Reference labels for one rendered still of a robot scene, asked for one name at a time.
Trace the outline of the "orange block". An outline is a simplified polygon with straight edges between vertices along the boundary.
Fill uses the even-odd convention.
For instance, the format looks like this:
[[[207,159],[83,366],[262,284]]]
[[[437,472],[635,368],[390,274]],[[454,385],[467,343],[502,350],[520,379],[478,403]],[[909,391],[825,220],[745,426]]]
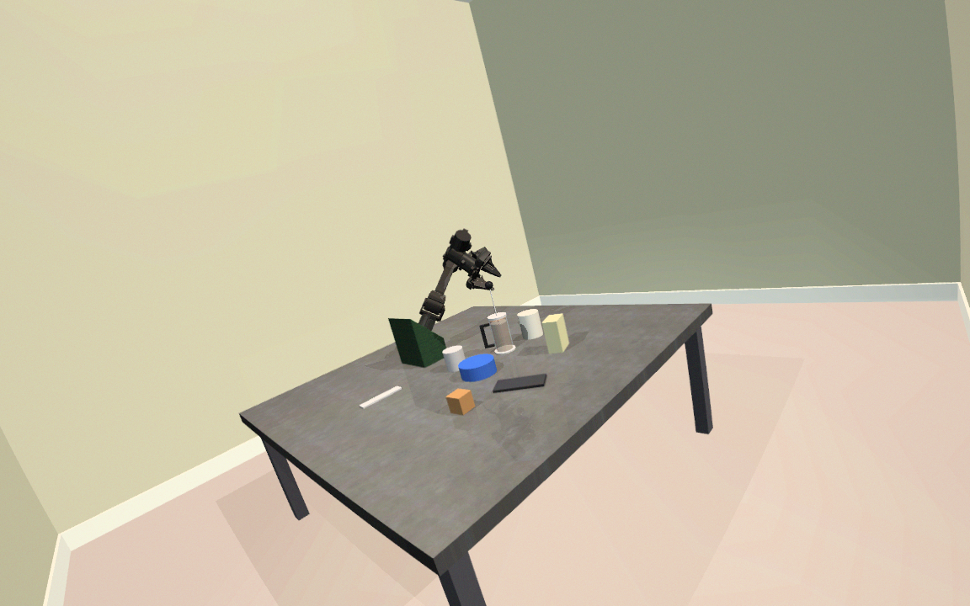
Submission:
[[[465,415],[475,406],[471,389],[456,389],[445,397],[450,413]]]

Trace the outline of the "cream cylinder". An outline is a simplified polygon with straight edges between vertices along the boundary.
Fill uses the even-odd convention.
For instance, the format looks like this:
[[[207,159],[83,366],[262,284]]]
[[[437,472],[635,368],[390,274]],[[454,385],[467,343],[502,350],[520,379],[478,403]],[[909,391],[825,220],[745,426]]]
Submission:
[[[540,316],[536,308],[517,314],[524,340],[535,340],[543,335]]]

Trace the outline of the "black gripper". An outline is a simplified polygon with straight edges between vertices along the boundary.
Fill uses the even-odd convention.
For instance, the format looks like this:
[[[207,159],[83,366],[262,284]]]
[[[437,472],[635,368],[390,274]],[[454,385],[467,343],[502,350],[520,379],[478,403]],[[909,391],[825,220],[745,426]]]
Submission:
[[[477,256],[477,258],[474,258],[472,253],[463,253],[463,256],[461,257],[461,260],[459,260],[457,266],[459,266],[459,271],[463,269],[463,271],[468,272],[468,276],[470,277],[466,282],[466,287],[468,287],[468,289],[488,290],[488,288],[485,287],[486,281],[482,279],[482,276],[480,275],[480,269],[481,271],[488,272],[489,274],[493,274],[499,278],[502,276],[501,273],[495,268],[495,265],[493,265],[492,256],[489,256],[490,252],[488,250],[482,250],[480,256]]]

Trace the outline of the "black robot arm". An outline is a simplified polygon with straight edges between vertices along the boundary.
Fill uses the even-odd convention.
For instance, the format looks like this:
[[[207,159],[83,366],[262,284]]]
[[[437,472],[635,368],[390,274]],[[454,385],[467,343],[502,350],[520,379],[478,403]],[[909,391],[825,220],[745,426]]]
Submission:
[[[427,327],[430,331],[434,329],[435,321],[441,322],[441,318],[445,313],[445,291],[448,286],[448,281],[450,281],[451,275],[459,266],[457,266],[459,260],[463,256],[463,253],[468,252],[472,247],[472,242],[470,242],[471,235],[467,229],[457,230],[455,236],[450,238],[450,244],[445,254],[443,254],[443,268],[444,271],[441,274],[441,279],[438,281],[435,290],[431,290],[428,298],[424,299],[424,303],[419,314],[421,315],[418,324]],[[428,313],[429,312],[429,313]],[[434,313],[434,314],[432,314]],[[440,314],[441,313],[441,314]],[[439,315],[439,316],[436,316]]]

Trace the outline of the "pale yellow block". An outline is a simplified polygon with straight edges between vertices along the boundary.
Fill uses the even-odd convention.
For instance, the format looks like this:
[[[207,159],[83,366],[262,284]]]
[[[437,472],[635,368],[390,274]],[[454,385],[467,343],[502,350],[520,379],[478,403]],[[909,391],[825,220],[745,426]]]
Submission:
[[[549,315],[542,323],[549,354],[560,354],[568,348],[568,335],[563,314]]]

